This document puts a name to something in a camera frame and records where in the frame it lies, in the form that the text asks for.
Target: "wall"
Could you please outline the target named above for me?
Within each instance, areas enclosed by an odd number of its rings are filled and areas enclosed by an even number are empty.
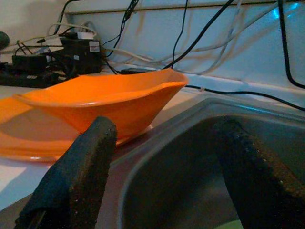
[[[35,36],[44,36],[55,23],[66,0],[0,0],[0,31],[11,43]],[[11,62],[11,54],[1,56]]]
[[[107,41],[119,33],[123,9],[129,2],[129,0],[80,1],[73,3],[69,12],[75,23],[92,21],[102,40]],[[188,10],[185,32],[177,46],[177,51],[185,50],[193,42],[202,27],[219,10],[218,4],[221,1],[191,0],[190,2],[191,5],[200,7]],[[153,58],[170,54],[181,29],[183,3],[184,0],[140,1],[139,11],[128,21],[119,47]],[[271,3],[243,5],[239,27],[270,5]],[[305,3],[290,2],[285,4],[285,9],[292,11],[286,16],[292,74],[298,82],[305,83],[305,65],[302,61],[305,59],[305,43],[302,42],[305,39]],[[235,6],[226,9],[196,47],[222,41],[227,34],[234,12]],[[176,67],[190,72],[205,70],[219,51],[190,54]],[[127,59],[127,56],[124,57],[121,54],[112,56],[113,61],[124,59]],[[152,66],[143,62],[136,62],[136,64]],[[206,75],[239,80],[244,83],[255,82],[295,88],[285,76],[278,11],[273,10],[234,39],[224,53],[221,64]]]

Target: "power adapter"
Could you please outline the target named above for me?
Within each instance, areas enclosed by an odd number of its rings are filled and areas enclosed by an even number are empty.
[[[45,55],[14,55],[12,56],[13,69],[25,71],[30,74],[39,74],[46,70],[47,59]]]
[[[100,42],[88,39],[68,39],[61,38],[64,49],[53,52],[70,57],[76,65],[76,73],[89,74],[99,73],[102,70],[103,55]],[[68,67],[71,61],[62,60]]]
[[[122,75],[128,74],[139,74],[139,73],[147,73],[152,72],[154,70],[142,69],[142,68],[125,68],[121,70]]]

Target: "bowl rim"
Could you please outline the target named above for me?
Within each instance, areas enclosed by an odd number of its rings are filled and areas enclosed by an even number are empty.
[[[37,90],[31,91],[31,92],[28,92],[25,94],[14,94],[13,98],[22,103],[25,103],[27,105],[34,106],[34,107],[61,107],[61,108],[95,107],[95,106],[116,104],[116,103],[139,99],[139,98],[149,96],[155,92],[158,92],[158,91],[161,91],[161,90],[167,89],[167,88],[175,88],[175,87],[182,88],[188,83],[187,77],[182,73],[176,72],[172,69],[165,69],[163,71],[169,71],[171,73],[179,74],[182,77],[182,79],[181,79],[181,81],[165,82],[165,83],[161,83],[159,85],[156,85],[156,86],[148,88],[148,89],[138,90],[138,91],[136,91],[137,93],[134,93],[134,92],[118,93],[117,97],[112,98],[108,101],[96,101],[96,102],[84,102],[84,103],[41,102],[41,101],[32,100],[26,96],[27,94],[35,92]]]

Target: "orange plastic dish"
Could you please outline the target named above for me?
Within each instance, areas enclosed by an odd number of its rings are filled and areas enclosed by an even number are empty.
[[[63,120],[13,98],[0,100],[0,157],[54,162],[80,134]],[[121,139],[117,146],[129,139]]]
[[[37,107],[85,131],[98,116],[112,120],[118,138],[144,130],[185,85],[187,78],[172,69],[130,75],[79,76],[23,95],[20,102]]]

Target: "sink basin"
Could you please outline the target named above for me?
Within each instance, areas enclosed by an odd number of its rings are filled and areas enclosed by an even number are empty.
[[[283,107],[207,99],[120,148],[96,229],[213,229],[237,220],[212,126],[238,121],[305,184],[305,118]]]

